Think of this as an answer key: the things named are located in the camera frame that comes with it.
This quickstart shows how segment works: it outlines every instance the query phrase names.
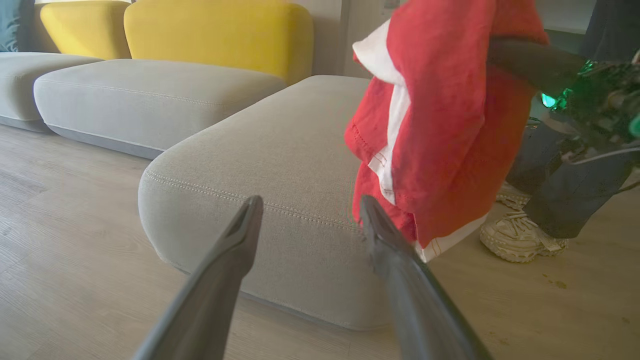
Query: sneaker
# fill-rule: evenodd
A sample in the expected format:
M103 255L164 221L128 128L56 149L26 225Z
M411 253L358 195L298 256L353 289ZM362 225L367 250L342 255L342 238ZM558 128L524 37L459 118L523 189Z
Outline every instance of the sneaker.
M536 255L555 256L569 241L545 234L524 211L508 213L502 219L485 224L480 240L492 253L512 263L528 263Z
M529 202L531 195L514 188L506 181L502 184L502 188L495 197L495 200L509 208L520 211Z

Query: yellow upholstery fabric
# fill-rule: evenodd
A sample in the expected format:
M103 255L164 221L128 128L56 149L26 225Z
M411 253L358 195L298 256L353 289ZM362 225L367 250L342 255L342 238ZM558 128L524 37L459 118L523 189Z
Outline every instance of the yellow upholstery fabric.
M45 51L93 56L105 60L130 58L124 34L121 1L72 1L36 8L36 35Z
M288 84L311 75L311 15L285 1L139 0L124 26L134 59L256 70Z

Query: red cloth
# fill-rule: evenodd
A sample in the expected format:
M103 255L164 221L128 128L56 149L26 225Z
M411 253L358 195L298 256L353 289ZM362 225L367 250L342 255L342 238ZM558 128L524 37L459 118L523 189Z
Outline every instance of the red cloth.
M373 195L424 248L489 212L534 94L486 64L500 36L547 43L533 0L410 0L354 45L375 76L345 134L363 161L356 218Z

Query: blue pillow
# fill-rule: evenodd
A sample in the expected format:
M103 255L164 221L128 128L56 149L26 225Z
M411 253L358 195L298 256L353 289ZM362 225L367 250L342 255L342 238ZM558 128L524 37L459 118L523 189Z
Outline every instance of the blue pillow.
M0 0L0 52L27 51L35 0Z

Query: shoelace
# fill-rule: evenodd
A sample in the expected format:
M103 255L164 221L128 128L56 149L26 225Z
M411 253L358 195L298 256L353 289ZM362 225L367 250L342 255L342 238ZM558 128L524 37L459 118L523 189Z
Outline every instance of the shoelace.
M527 213L524 211L515 211L512 213L507 213L505 216L508 221L508 224L511 226L514 234L519 236L520 233L525 233L527 230L532 230L538 225L529 220Z

